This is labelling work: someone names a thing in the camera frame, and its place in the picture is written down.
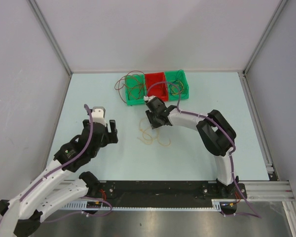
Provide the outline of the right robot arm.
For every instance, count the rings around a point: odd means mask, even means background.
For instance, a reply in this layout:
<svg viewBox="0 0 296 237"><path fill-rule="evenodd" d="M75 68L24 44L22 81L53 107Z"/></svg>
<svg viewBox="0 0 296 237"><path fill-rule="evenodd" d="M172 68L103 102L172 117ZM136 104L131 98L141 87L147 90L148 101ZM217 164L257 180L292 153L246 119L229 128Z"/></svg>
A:
<svg viewBox="0 0 296 237"><path fill-rule="evenodd" d="M218 193L229 198L235 193L237 179L234 173L232 154L236 150L236 132L218 110L206 116L181 110L179 106L166 106L156 96L145 96L148 107L146 116L153 129L162 126L181 126L199 133L207 151L214 155L217 166Z"/></svg>

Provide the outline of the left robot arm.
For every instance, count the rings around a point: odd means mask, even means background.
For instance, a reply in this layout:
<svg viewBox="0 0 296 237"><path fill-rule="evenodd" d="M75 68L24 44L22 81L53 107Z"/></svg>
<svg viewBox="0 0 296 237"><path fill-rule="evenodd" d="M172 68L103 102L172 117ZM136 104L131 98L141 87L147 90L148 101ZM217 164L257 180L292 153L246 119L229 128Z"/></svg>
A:
<svg viewBox="0 0 296 237"><path fill-rule="evenodd" d="M0 237L29 237L55 211L78 198L105 201L100 181L83 172L65 188L52 193L68 176L94 158L99 149L118 142L114 120L84 120L83 130L64 144L47 168L18 196L0 200Z"/></svg>

